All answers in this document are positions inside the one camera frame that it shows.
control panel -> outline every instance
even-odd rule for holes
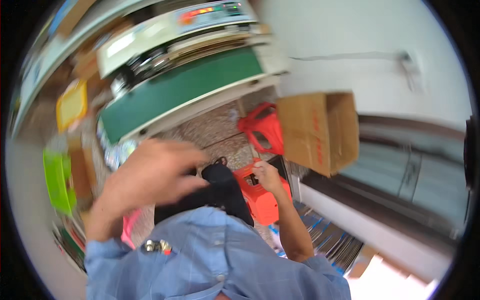
[[[225,23],[255,22],[255,16],[246,1],[217,1],[175,11],[180,34]]]

black pants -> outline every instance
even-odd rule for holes
[[[222,164],[207,166],[202,171],[203,179],[210,185],[187,195],[176,204],[155,207],[155,225],[168,217],[202,206],[213,206],[236,216],[250,226],[253,219],[232,171]]]

green work surface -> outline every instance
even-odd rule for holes
[[[153,118],[227,84],[262,74],[252,48],[239,48],[179,66],[131,90],[100,112],[111,144]]]

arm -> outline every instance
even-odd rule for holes
[[[205,161],[191,143],[146,140],[105,182],[85,225],[87,241],[120,237],[122,218],[129,211],[151,204],[170,204],[208,183],[185,170]]]
[[[278,170],[264,161],[255,163],[253,173],[260,184],[273,194],[278,204],[280,241],[287,257],[302,262],[314,256],[312,239],[301,221],[297,210],[283,188]]]

cardboard box flap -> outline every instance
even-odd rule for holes
[[[281,98],[277,117],[286,159],[330,177],[358,157],[358,117],[351,93]]]

